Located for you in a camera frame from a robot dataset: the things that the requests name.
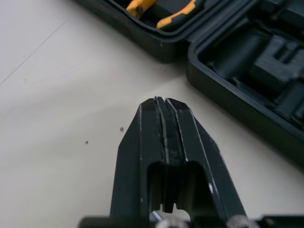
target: yellow handle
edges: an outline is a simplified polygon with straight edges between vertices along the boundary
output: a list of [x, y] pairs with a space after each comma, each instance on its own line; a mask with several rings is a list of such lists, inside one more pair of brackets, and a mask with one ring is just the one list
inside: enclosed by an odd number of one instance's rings
[[133, 0], [127, 7], [127, 11], [139, 19], [157, 0]]
[[197, 0], [191, 0], [191, 1], [188, 3], [188, 5], [187, 5], [185, 8], [183, 8], [182, 10], [178, 11], [177, 13], [172, 14], [172, 15], [169, 16], [169, 17], [166, 17], [166, 18], [164, 18], [164, 19], [161, 19], [161, 20], [157, 23], [156, 28], [161, 29], [162, 27], [171, 24], [171, 23], [172, 23], [172, 19], [173, 19], [174, 17], [177, 17], [177, 16], [180, 15], [180, 14], [186, 14], [186, 15], [189, 14], [192, 10], [195, 9], [195, 2], [196, 2], [196, 1], [197, 1]]

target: open tool case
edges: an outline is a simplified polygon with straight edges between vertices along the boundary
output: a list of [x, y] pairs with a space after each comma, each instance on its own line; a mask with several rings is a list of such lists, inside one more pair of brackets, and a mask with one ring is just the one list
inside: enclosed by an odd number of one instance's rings
[[161, 62], [188, 52], [195, 88], [304, 166], [304, 0], [204, 0], [165, 29], [154, 5], [137, 19], [131, 0], [77, 1]]

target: white table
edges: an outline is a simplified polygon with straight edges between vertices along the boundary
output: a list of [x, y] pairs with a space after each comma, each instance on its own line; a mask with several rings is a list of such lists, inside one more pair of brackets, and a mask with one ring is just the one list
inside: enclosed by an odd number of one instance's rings
[[249, 217], [304, 213], [304, 174], [193, 89], [183, 62], [155, 61], [71, 0], [2, 0], [0, 32], [0, 227], [108, 215], [118, 145], [155, 95], [193, 110]]

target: scratch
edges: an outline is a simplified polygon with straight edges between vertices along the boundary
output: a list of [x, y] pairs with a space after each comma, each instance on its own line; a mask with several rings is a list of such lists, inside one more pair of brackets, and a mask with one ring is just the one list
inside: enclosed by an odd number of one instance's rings
[[67, 22], [67, 20], [65, 22], [63, 22], [62, 25], [60, 25], [45, 41], [43, 41], [42, 44], [39, 45], [38, 48], [36, 48], [35, 51], [32, 52], [32, 54], [30, 54], [16, 69], [13, 70], [13, 72], [11, 72], [1, 83], [0, 83], [0, 86], [3, 84], [3, 82], [6, 81], [6, 79], [8, 79], [22, 64], [25, 63], [25, 61], [27, 61], [28, 58], [30, 58], [48, 39], [51, 38], [52, 35], [55, 34], [55, 32], [57, 32], [65, 23]]

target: tool case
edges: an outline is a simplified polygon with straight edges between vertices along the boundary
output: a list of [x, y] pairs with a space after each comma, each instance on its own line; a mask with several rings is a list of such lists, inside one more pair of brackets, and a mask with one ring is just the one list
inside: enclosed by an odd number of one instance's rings
[[77, 1], [161, 62], [188, 55], [191, 85], [304, 166], [304, 0], [205, 0], [170, 31], [131, 0]]

